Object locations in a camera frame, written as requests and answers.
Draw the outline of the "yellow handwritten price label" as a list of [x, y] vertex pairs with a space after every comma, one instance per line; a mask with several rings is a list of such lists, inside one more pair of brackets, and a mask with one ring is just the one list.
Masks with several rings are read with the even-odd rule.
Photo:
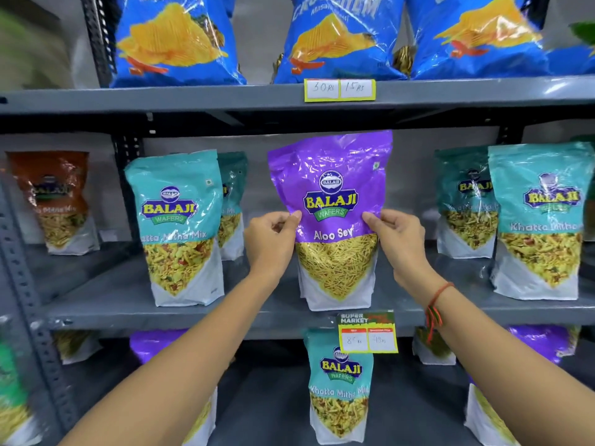
[[372, 79], [305, 79], [306, 103], [370, 102], [376, 100]]

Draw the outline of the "blue chips bag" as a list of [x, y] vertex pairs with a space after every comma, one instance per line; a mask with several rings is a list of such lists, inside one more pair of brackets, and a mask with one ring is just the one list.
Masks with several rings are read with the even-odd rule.
[[246, 85], [226, 0], [116, 0], [110, 87]]
[[405, 0], [292, 0], [293, 15], [273, 79], [405, 80], [393, 66]]
[[412, 80], [550, 74], [524, 0], [405, 0], [415, 34]]
[[595, 45], [576, 45], [546, 53], [553, 76], [595, 75]]

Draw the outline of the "orange snack mix pouch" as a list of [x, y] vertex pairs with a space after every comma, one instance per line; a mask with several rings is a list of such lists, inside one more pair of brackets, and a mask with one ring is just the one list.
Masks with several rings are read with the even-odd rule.
[[8, 151], [12, 176], [29, 202], [50, 255], [99, 251], [95, 221], [84, 196], [89, 153], [75, 150]]

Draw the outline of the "person's right forearm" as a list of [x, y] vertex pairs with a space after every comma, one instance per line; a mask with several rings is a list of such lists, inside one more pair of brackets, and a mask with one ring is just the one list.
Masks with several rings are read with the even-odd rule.
[[595, 446], [594, 391], [446, 280], [423, 307], [439, 315], [442, 338], [521, 446]]

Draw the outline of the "person's left forearm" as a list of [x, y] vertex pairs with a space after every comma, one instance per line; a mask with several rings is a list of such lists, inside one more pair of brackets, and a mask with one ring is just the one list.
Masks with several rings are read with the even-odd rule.
[[211, 313], [96, 403], [58, 446], [181, 446], [282, 274], [251, 269]]

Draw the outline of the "green and yellow price tag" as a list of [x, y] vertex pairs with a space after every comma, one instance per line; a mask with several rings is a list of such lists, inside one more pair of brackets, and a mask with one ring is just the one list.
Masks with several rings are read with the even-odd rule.
[[397, 354], [393, 310], [347, 312], [337, 315], [339, 347], [344, 354]]

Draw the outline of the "purple snack pouch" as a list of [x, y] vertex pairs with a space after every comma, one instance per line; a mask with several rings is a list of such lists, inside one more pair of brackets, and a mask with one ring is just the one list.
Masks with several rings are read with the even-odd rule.
[[[146, 364], [165, 347], [183, 336], [187, 330], [141, 330], [130, 335], [130, 348], [140, 360]], [[207, 446], [209, 439], [215, 430], [217, 419], [218, 387], [196, 422], [186, 435], [182, 446]]]
[[[564, 357], [575, 354], [581, 329], [579, 325], [507, 327], [514, 337], [555, 365], [559, 365]], [[520, 446], [472, 379], [469, 380], [464, 426], [482, 446]]]
[[271, 180], [287, 210], [301, 212], [295, 251], [301, 297], [313, 312], [371, 307], [392, 131], [331, 135], [269, 151]]

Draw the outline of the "green snack pouch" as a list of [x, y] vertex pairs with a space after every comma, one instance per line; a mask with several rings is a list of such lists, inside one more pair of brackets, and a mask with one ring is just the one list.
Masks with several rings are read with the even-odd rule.
[[0, 339], [0, 446], [35, 446], [41, 441], [11, 348]]

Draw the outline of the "green snack bag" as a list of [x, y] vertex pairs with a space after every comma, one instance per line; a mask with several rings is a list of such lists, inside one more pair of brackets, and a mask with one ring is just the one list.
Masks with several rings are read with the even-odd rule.
[[569, 28], [582, 43], [595, 46], [595, 21], [573, 22]]
[[0, 90], [73, 89], [59, 19], [0, 6]]

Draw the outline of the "person's left hand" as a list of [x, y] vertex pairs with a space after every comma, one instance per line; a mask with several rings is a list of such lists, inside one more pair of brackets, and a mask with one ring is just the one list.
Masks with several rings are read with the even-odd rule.
[[254, 217], [244, 230], [251, 276], [277, 285], [293, 256], [296, 234], [277, 233], [277, 212]]

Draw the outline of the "teal snack mix pouch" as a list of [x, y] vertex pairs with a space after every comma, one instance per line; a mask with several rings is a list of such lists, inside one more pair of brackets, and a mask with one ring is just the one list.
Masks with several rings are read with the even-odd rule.
[[222, 297], [217, 151], [142, 157], [124, 172], [156, 306], [207, 306]]
[[304, 344], [310, 367], [309, 421], [317, 442], [364, 442], [374, 356], [343, 353], [331, 330], [308, 330]]
[[490, 146], [488, 167], [499, 204], [494, 291], [517, 300], [577, 300], [593, 146]]
[[234, 261], [244, 252], [244, 223], [240, 204], [246, 186], [248, 158], [243, 151], [219, 153], [218, 164], [223, 184], [218, 245], [221, 259]]
[[488, 167], [488, 146], [434, 153], [437, 251], [451, 259], [493, 257], [499, 204]]

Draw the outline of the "grey metal shelving rack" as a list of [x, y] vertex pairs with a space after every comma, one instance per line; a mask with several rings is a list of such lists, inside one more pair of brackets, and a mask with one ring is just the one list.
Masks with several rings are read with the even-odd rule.
[[[375, 102], [310, 104], [296, 85], [107, 89], [108, 53], [119, 12], [115, 0], [43, 0], [70, 7], [86, 28], [90, 76], [100, 89], [0, 91], [0, 330], [39, 420], [57, 446], [69, 428], [138, 363], [124, 336], [134, 330], [187, 328], [212, 307], [156, 307], [143, 268], [132, 194], [123, 169], [133, 159], [174, 151], [244, 150], [250, 163], [247, 217], [283, 209], [270, 181], [269, 149], [302, 137], [391, 129], [391, 207], [434, 226], [431, 157], [439, 147], [561, 142], [595, 134], [595, 77], [380, 82]], [[237, 0], [233, 18], [243, 72], [267, 83], [282, 46], [289, 0]], [[90, 153], [86, 187], [95, 221], [116, 239], [83, 257], [49, 256], [5, 150], [74, 149]], [[578, 301], [524, 304], [491, 292], [487, 263], [430, 259], [445, 277], [503, 323], [595, 325], [595, 285], [581, 279]], [[301, 333], [331, 328], [334, 314], [309, 312], [294, 262], [264, 305], [247, 345], [223, 378], [209, 446], [314, 446], [306, 411], [308, 367]], [[63, 366], [53, 330], [95, 330], [105, 349]], [[400, 357], [379, 359], [365, 446], [479, 446], [463, 426], [466, 378], [456, 367], [423, 366], [409, 341]]]

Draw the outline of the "person's right hand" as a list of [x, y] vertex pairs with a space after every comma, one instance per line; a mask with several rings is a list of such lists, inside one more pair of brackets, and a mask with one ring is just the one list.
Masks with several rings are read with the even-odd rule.
[[431, 267], [425, 252], [425, 229], [419, 218], [396, 213], [396, 238], [381, 248], [393, 268], [395, 281], [420, 305], [427, 305], [445, 280]]

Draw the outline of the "snack pouch with white base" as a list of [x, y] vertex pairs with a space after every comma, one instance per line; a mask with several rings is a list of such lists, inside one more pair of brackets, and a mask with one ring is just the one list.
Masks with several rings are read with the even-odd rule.
[[103, 349], [93, 330], [57, 330], [52, 338], [65, 366], [85, 361]]
[[437, 330], [416, 327], [412, 337], [412, 352], [423, 365], [455, 366], [457, 358]]

